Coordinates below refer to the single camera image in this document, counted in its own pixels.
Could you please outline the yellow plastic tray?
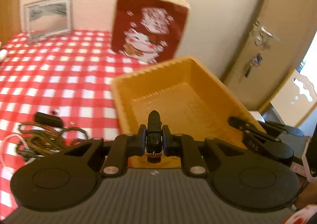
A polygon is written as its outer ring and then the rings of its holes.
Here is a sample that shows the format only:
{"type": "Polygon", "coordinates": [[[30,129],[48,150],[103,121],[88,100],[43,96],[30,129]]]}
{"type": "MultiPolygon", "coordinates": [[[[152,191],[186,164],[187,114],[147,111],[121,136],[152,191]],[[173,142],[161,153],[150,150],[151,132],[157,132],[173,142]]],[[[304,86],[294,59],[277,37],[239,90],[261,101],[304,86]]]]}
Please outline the yellow plastic tray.
{"type": "Polygon", "coordinates": [[[116,77],[111,89],[122,133],[137,133],[153,110],[171,133],[198,141],[218,138],[241,149],[243,133],[229,126],[230,116],[263,130],[241,101],[192,56],[116,77]]]}

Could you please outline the blue tassel charm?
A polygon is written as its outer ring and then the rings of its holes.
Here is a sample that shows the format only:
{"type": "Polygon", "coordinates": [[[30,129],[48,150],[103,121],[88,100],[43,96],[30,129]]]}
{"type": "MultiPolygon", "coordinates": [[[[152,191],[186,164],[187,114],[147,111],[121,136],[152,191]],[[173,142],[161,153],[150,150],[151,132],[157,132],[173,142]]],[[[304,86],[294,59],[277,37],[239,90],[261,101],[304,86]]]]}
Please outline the blue tassel charm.
{"type": "Polygon", "coordinates": [[[252,57],[245,65],[244,67],[244,77],[248,78],[249,74],[251,73],[251,70],[253,67],[259,68],[263,61],[263,52],[266,50],[266,48],[269,48],[270,46],[267,43],[264,43],[260,51],[252,57]]]}

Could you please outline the red white checkered tablecloth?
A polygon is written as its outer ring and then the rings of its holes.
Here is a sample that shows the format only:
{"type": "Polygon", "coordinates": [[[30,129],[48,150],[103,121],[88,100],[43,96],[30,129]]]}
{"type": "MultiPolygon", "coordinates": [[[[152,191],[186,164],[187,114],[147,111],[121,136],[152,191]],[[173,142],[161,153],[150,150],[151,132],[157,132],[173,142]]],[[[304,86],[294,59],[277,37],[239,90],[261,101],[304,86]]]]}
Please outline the red white checkered tablecloth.
{"type": "Polygon", "coordinates": [[[24,165],[15,148],[18,125],[36,112],[56,113],[67,126],[90,137],[113,140],[120,132],[111,93],[114,77],[145,63],[111,52],[111,34],[76,30],[28,45],[20,33],[9,41],[1,63],[1,218],[17,207],[10,191],[13,173],[24,165]]]}

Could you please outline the wooden door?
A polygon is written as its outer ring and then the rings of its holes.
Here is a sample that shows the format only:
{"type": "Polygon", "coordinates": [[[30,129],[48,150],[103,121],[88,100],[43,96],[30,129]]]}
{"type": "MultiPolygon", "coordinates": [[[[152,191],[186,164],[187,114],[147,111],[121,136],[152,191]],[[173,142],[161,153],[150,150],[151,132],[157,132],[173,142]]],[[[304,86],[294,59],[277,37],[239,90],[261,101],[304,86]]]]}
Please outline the wooden door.
{"type": "Polygon", "coordinates": [[[248,110],[259,110],[291,69],[303,59],[316,31],[316,0],[263,0],[249,36],[224,80],[225,85],[248,110]],[[280,41],[259,34],[260,28],[280,41]],[[264,43],[259,68],[244,77],[246,63],[264,43]]]}

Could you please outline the silver framed sand picture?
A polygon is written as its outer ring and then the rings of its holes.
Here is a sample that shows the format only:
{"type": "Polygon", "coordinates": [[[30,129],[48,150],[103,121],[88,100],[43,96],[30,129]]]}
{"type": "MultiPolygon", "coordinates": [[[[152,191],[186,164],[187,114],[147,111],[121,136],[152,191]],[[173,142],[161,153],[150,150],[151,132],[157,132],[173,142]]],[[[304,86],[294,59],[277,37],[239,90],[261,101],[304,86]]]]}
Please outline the silver framed sand picture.
{"type": "Polygon", "coordinates": [[[27,44],[69,34],[73,28],[73,0],[40,0],[23,5],[27,44]]]}

